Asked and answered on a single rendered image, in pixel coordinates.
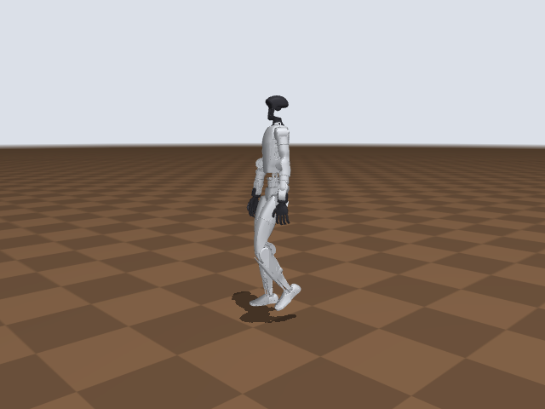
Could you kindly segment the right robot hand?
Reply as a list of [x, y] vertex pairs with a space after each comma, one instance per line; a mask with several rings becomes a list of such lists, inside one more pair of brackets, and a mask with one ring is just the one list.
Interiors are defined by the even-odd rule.
[[[253, 216], [255, 217], [255, 209], [257, 208], [257, 205], [258, 205], [258, 198], [261, 196], [261, 195], [255, 195], [255, 192], [256, 192], [256, 189], [255, 187], [252, 189], [252, 194], [251, 196], [253, 196], [253, 198], [250, 199], [248, 205], [247, 205], [247, 210], [249, 211], [249, 214], [250, 216]], [[254, 211], [254, 213], [253, 213]]]

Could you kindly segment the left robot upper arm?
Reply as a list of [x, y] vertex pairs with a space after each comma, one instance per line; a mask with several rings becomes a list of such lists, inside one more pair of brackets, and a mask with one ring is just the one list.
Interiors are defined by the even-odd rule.
[[276, 168], [282, 170], [281, 161], [286, 158], [290, 162], [290, 147], [289, 147], [289, 130], [285, 127], [277, 127], [274, 129], [274, 137], [278, 144], [278, 153], [280, 160], [276, 162]]

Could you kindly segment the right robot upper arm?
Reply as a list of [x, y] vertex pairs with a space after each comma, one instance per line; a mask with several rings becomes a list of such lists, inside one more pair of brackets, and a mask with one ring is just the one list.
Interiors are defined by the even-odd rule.
[[[262, 150], [261, 150], [262, 152]], [[259, 158], [256, 160], [255, 165], [258, 169], [263, 169], [263, 158]]]

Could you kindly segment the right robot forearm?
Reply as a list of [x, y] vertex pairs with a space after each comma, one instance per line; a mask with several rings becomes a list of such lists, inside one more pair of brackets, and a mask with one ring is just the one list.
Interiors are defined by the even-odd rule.
[[[264, 185], [264, 177], [266, 173], [263, 172], [263, 169], [258, 169], [255, 171], [255, 181], [254, 181], [254, 187], [256, 189], [255, 195], [261, 195], [261, 191]], [[254, 188], [253, 187], [253, 188]]]

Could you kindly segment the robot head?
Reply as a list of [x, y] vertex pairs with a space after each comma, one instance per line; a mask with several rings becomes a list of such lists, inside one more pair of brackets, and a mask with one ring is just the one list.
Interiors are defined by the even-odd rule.
[[[267, 118], [268, 120], [272, 120], [272, 126], [275, 125], [274, 123], [278, 123], [278, 122], [280, 122], [281, 125], [284, 125], [282, 123], [282, 119], [279, 117], [275, 117], [273, 114], [274, 114], [274, 110], [280, 111], [281, 108], [288, 107], [289, 103], [287, 102], [287, 100], [283, 96], [274, 95], [266, 99], [266, 104], [268, 106]], [[278, 124], [280, 125], [280, 123]]]

